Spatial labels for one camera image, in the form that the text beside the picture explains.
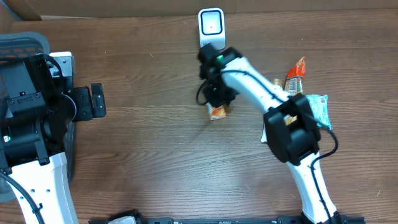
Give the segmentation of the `small orange tissue packet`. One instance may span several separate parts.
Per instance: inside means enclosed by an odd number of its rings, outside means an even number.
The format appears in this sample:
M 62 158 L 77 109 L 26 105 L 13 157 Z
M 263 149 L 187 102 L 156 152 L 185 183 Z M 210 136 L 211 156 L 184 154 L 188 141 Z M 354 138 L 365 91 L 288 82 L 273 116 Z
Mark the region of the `small orange tissue packet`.
M 224 105 L 215 108 L 210 103 L 207 103 L 205 106 L 209 115 L 209 119 L 211 121 L 223 119 L 226 117 L 226 110 Z

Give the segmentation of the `red spaghetti packet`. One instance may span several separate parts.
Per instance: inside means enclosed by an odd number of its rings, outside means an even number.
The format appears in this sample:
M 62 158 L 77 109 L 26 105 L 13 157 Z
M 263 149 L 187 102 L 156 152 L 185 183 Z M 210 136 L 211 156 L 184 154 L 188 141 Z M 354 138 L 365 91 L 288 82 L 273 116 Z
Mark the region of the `red spaghetti packet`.
M 305 57 L 302 57 L 288 72 L 284 90 L 290 95 L 303 93 L 303 79 L 306 74 Z

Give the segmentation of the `white tube gold cap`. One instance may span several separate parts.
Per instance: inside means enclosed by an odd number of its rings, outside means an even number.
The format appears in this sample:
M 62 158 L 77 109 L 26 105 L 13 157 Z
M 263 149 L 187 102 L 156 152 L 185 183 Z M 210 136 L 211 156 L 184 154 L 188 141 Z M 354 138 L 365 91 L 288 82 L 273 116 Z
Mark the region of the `white tube gold cap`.
M 272 79 L 271 80 L 271 92 L 273 94 L 275 94 L 278 98 L 280 98 L 282 100 L 279 101 L 277 98 L 273 97 L 272 95 L 270 96 L 270 98 L 266 98 L 266 112 L 268 112 L 269 108 L 276 108 L 279 105 L 281 105 L 283 102 L 285 102 L 288 98 L 288 93 L 286 91 L 284 91 L 284 89 L 282 88 L 282 80 L 279 79 Z M 285 115 L 284 116 L 284 122 L 286 125 L 292 123 L 293 121 L 295 121 L 297 119 L 297 116 L 291 116 L 291 115 Z M 262 143 L 267 143 L 267 134 L 266 134 L 266 128 L 265 128 L 265 124 L 263 125 L 263 130 L 262 130 L 262 137 L 261 137 L 261 142 Z

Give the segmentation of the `teal wet wipes packet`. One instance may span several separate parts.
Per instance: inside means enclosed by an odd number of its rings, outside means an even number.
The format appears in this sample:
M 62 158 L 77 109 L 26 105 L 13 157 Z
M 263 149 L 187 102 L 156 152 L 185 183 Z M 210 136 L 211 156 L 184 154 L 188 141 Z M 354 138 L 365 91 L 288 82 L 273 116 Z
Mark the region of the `teal wet wipes packet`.
M 328 95 L 307 95 L 306 96 L 314 118 L 318 121 L 318 126 L 325 126 L 332 130 L 332 125 L 328 113 Z

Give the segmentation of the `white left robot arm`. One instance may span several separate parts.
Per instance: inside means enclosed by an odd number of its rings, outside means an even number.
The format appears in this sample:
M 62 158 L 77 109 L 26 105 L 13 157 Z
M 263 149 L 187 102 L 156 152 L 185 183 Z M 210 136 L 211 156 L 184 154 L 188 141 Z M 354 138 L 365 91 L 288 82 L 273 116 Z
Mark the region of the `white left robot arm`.
M 75 124 L 106 115 L 100 83 L 74 87 L 70 52 L 1 59 L 1 178 L 26 223 L 76 223 L 68 183 Z

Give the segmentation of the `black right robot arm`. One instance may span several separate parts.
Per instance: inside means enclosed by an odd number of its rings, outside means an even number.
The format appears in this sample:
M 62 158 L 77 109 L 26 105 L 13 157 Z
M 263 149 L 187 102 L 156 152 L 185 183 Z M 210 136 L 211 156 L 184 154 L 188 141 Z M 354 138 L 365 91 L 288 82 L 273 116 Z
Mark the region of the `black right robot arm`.
M 310 223 L 336 223 L 332 203 L 320 168 L 320 129 L 307 98 L 292 96 L 261 75 L 236 49 L 222 52 L 212 44 L 199 49 L 198 89 L 206 103 L 218 108 L 228 106 L 243 95 L 263 113 L 266 144 L 278 160 L 286 164 L 302 199 L 302 212 Z

